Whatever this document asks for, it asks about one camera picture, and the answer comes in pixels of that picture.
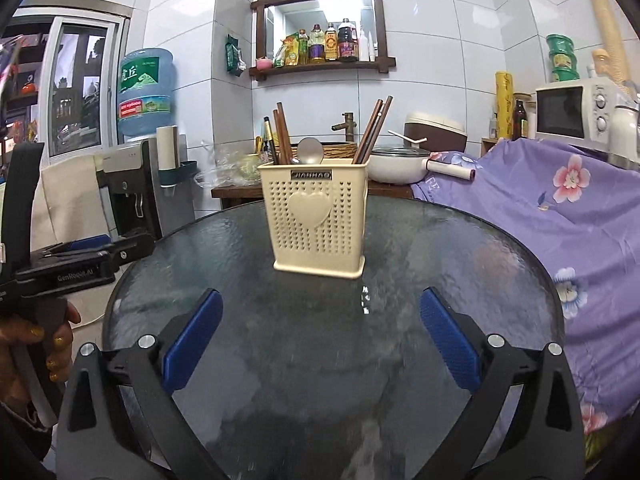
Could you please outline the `person left hand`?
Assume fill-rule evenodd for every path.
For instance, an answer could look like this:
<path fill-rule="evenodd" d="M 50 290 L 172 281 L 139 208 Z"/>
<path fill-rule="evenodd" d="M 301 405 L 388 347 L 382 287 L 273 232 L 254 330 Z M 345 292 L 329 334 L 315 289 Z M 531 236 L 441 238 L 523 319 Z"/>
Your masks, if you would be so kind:
<path fill-rule="evenodd" d="M 31 406 L 43 426 L 58 421 L 63 382 L 72 367 L 76 308 L 64 298 L 37 307 L 1 305 L 1 402 L 17 415 Z"/>

